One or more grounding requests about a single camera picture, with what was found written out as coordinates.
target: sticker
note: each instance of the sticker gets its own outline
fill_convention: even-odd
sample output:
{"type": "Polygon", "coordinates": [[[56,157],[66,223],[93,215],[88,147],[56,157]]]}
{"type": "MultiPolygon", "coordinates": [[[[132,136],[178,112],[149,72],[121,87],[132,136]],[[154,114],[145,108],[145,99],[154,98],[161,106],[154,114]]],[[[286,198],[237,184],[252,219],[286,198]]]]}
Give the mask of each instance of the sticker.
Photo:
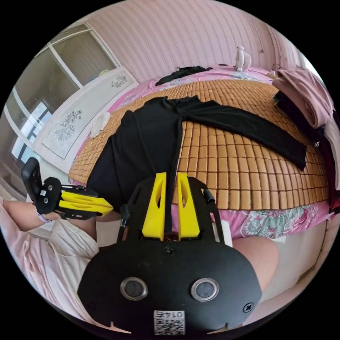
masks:
{"type": "Polygon", "coordinates": [[[184,311],[154,311],[155,335],[185,335],[184,311]]]}

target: white stuffed animal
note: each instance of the white stuffed animal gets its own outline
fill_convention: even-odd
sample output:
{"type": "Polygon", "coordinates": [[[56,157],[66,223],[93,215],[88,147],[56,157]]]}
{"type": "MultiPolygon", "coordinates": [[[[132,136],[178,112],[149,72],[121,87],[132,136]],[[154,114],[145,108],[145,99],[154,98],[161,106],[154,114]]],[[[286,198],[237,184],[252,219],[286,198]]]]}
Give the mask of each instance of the white stuffed animal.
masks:
{"type": "Polygon", "coordinates": [[[239,72],[247,71],[250,64],[250,55],[244,52],[244,48],[242,46],[237,46],[235,70],[239,72]]]}

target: bracelet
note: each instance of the bracelet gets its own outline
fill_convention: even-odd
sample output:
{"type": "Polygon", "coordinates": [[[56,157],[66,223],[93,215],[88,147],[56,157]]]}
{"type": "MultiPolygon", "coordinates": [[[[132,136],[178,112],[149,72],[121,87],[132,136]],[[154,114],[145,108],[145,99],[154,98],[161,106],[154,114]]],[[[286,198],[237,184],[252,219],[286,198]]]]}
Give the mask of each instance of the bracelet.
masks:
{"type": "Polygon", "coordinates": [[[35,211],[36,211],[36,214],[39,217],[41,222],[44,222],[44,223],[51,223],[52,222],[52,220],[47,220],[47,219],[43,218],[43,216],[37,212],[36,207],[35,207],[35,211]]]}

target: folded pink cloth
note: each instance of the folded pink cloth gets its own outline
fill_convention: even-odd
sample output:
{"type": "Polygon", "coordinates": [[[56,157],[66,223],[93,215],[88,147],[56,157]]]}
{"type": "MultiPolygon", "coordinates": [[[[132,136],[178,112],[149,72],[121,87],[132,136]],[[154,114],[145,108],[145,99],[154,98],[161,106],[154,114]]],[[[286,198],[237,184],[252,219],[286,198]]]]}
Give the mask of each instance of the folded pink cloth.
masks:
{"type": "Polygon", "coordinates": [[[309,70],[278,70],[273,85],[301,111],[309,124],[318,128],[333,117],[333,101],[318,78],[309,70]]]}

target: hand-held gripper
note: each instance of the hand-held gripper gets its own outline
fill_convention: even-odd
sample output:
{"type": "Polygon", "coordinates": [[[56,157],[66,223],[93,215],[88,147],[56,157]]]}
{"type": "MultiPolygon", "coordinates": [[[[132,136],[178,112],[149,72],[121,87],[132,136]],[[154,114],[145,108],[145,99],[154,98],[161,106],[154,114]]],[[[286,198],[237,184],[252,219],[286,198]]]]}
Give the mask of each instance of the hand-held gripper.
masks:
{"type": "MultiPolygon", "coordinates": [[[[86,219],[112,210],[86,188],[62,186],[52,177],[42,185],[37,165],[29,161],[22,177],[39,213],[86,219]]],[[[177,173],[177,242],[164,233],[171,204],[165,201],[166,176],[158,173],[137,185],[121,207],[117,243],[91,259],[78,297],[96,322],[107,327],[113,322],[149,338],[237,326],[262,296],[253,267],[224,243],[215,198],[206,185],[185,173],[177,173]]]]}
{"type": "Polygon", "coordinates": [[[34,157],[24,165],[21,178],[40,214],[56,212],[63,219],[88,220],[113,210],[106,200],[84,186],[62,185],[55,177],[49,177],[42,183],[39,162],[34,157]]]}

